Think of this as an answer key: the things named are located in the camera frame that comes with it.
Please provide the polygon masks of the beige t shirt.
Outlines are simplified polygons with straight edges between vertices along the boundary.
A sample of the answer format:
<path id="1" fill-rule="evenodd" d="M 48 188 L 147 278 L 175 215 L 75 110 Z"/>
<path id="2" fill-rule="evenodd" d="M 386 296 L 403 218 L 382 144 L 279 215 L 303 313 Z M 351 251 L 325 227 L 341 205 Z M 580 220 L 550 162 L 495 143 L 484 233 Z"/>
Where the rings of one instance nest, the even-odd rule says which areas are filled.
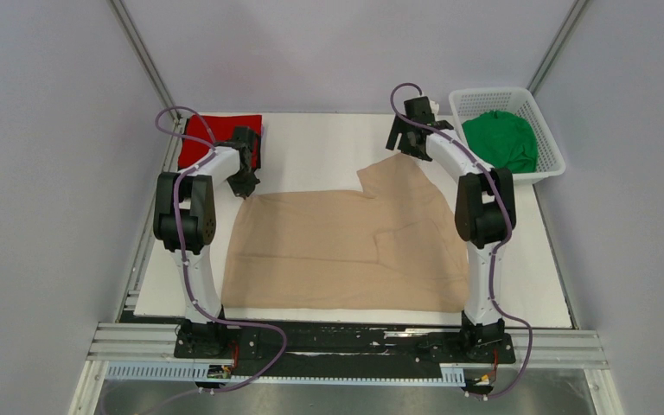
<path id="1" fill-rule="evenodd" d="M 360 190 L 254 195 L 239 208 L 221 300 L 229 308 L 458 313 L 467 250 L 413 158 L 358 171 Z"/>

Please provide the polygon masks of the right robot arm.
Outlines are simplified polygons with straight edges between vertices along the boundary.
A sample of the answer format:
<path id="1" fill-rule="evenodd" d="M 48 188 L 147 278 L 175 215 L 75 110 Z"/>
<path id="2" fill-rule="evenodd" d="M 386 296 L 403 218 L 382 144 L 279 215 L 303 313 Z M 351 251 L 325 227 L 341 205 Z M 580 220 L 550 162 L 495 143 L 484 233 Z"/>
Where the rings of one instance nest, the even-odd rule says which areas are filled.
<path id="1" fill-rule="evenodd" d="M 469 297 L 453 341 L 453 355 L 466 362 L 513 363 L 512 340 L 493 299 L 500 287 L 499 251 L 514 229 L 514 183 L 507 169 L 495 169 L 449 134 L 426 96 L 408 99 L 395 113 L 386 147 L 438 163 L 456 181 L 454 221 L 466 244 Z"/>

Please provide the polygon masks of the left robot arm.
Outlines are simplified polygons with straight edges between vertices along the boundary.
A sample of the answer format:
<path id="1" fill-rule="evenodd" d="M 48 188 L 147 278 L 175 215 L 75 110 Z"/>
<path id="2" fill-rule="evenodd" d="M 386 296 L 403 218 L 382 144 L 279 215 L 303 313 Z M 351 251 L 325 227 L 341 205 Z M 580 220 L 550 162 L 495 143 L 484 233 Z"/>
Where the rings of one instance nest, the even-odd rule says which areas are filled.
<path id="1" fill-rule="evenodd" d="M 214 191 L 227 184 L 242 199 L 254 192 L 259 140 L 252 128 L 237 126 L 196 164 L 157 178 L 153 233 L 175 262 L 185 303 L 174 352 L 178 358 L 218 358 L 230 348 L 227 326 L 218 322 L 223 306 L 209 254 L 217 228 Z"/>

